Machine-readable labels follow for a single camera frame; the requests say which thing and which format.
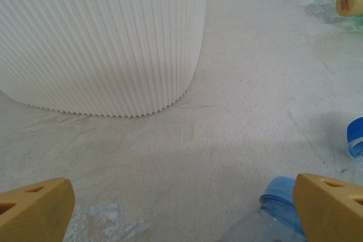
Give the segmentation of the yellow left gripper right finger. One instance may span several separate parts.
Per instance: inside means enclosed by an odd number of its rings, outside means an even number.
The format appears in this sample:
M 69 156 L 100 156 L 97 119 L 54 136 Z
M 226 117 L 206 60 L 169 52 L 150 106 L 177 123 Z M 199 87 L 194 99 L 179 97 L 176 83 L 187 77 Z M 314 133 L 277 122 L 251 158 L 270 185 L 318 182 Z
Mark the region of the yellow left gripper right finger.
M 300 173 L 293 201 L 308 241 L 362 241 L 362 186 Z

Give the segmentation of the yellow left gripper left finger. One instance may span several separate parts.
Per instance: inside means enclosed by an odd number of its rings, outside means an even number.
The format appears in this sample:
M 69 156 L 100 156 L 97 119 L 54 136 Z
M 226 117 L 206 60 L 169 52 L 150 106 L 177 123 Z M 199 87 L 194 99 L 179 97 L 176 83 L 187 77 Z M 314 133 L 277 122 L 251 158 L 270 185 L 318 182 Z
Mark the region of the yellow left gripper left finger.
M 1 193 L 1 241 L 63 241 L 75 206 L 67 178 Z

